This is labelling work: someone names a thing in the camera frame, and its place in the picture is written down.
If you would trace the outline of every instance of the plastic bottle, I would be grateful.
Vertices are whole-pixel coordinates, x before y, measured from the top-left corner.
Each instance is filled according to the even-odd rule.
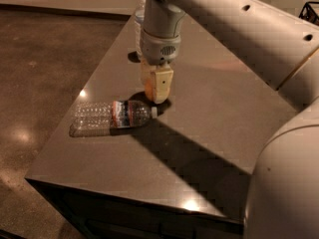
[[[137,49],[137,54],[139,59],[141,59],[142,57],[140,39],[141,39],[141,29],[142,29],[144,15],[145,15],[146,1],[147,0],[138,0],[137,9],[135,12],[136,49]]]
[[[112,103],[82,103],[74,111],[70,126],[71,137],[110,135],[111,128],[145,125],[158,116],[156,107],[149,108],[141,101],[113,101]]]

